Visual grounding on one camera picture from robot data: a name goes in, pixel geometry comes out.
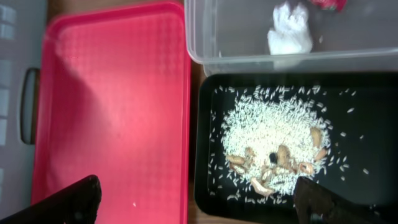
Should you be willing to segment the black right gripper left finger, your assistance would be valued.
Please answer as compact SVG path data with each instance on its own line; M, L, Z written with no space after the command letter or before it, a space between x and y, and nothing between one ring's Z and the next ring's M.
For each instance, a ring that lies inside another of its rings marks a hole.
M1 220L1 224L94 224L102 191L96 175L89 175L51 196Z

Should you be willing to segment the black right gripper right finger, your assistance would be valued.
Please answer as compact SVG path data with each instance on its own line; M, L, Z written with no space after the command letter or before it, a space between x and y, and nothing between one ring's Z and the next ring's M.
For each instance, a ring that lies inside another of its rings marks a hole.
M383 224L380 216L355 205L316 182L299 177L293 201L300 224Z

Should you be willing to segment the rice and food scraps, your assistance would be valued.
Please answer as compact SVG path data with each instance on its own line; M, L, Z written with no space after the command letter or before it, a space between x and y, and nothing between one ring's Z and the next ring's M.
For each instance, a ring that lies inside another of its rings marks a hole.
M335 168L346 180L351 161L331 139L327 107L315 100L318 85L219 86L213 98L227 97L230 109L210 110L208 193L215 197L231 184L228 200L283 204L296 181L318 181Z

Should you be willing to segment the white tissue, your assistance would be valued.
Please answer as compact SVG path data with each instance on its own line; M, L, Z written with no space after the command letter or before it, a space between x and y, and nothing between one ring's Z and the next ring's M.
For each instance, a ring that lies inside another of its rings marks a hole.
M271 55L307 54L313 47L308 26L308 9L301 3L291 7L286 1L273 10L274 25L267 33Z

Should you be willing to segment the red snack wrapper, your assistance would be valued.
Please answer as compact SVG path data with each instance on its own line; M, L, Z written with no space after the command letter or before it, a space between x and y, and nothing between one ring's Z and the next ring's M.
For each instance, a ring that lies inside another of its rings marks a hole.
M342 11L347 0L309 0L313 5L322 10Z

